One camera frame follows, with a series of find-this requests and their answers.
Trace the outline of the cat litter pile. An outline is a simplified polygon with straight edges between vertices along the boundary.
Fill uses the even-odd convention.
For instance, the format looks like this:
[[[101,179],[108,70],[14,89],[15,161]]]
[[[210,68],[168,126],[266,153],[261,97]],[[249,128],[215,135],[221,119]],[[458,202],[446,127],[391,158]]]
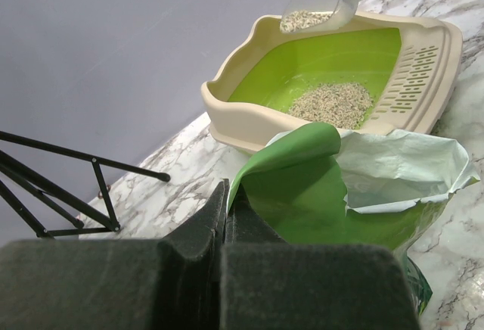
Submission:
[[[373,105],[370,92],[358,82],[320,83],[295,99],[287,113],[312,123],[357,129]]]

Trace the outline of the green beige litter box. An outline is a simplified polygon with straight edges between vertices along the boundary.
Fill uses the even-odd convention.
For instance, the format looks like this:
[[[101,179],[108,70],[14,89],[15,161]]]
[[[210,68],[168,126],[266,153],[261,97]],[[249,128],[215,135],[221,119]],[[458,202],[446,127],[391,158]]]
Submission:
[[[265,15],[201,86],[213,138],[248,153],[327,118],[338,129],[432,130],[461,68],[463,35],[429,17],[359,12],[343,28],[285,35]]]

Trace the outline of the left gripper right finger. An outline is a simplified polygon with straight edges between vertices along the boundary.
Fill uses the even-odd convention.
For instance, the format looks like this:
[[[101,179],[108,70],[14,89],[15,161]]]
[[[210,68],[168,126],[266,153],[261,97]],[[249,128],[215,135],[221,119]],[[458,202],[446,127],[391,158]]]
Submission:
[[[244,193],[221,254],[221,329],[418,329],[404,273],[385,248],[288,244]]]

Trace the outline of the black music stand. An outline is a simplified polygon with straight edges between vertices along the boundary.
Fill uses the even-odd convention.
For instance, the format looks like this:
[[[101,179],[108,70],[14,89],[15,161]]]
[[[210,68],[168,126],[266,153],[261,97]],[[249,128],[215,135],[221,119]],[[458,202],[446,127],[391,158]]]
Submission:
[[[26,205],[22,203],[22,201],[6,186],[6,184],[2,182],[1,197],[35,232],[38,238],[56,238],[59,236],[86,235],[120,231],[121,224],[117,219],[113,203],[109,196],[108,185],[104,179],[101,169],[102,166],[148,176],[158,179],[161,182],[169,182],[171,180],[171,176],[168,173],[135,167],[127,163],[121,163],[105,157],[96,156],[94,154],[88,154],[58,145],[29,139],[27,137],[15,135],[9,132],[1,132],[1,140],[3,142],[10,142],[16,145],[22,145],[29,148],[35,148],[40,151],[46,151],[53,154],[59,154],[61,156],[82,160],[89,162],[92,165],[95,178],[101,191],[102,199],[105,207],[107,208],[106,215],[96,210],[91,205],[79,199],[64,188],[61,188],[59,185],[47,179],[40,173],[37,173],[27,165],[16,160],[11,155],[5,153],[4,151],[1,152],[1,173],[74,226],[73,229],[46,229],[29,211]],[[100,226],[97,228],[86,228],[82,220],[71,215],[61,205],[55,202],[54,199],[58,199],[67,206],[72,207],[90,219],[93,219],[96,223],[99,223]]]

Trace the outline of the green litter bag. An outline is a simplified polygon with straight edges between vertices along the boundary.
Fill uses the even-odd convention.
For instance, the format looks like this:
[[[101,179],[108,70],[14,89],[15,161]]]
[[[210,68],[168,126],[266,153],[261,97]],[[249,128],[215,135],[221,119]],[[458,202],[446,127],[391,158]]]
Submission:
[[[291,244],[377,244],[402,264],[417,313],[432,289],[408,249],[459,190],[479,181],[456,140],[395,129],[386,135],[310,123],[273,137],[231,183]]]

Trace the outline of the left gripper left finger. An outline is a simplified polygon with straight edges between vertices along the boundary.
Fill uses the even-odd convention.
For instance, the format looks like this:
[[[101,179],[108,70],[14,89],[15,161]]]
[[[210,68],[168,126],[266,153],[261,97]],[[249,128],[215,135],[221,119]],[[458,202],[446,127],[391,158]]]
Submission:
[[[3,329],[216,329],[229,184],[163,238],[14,241]]]

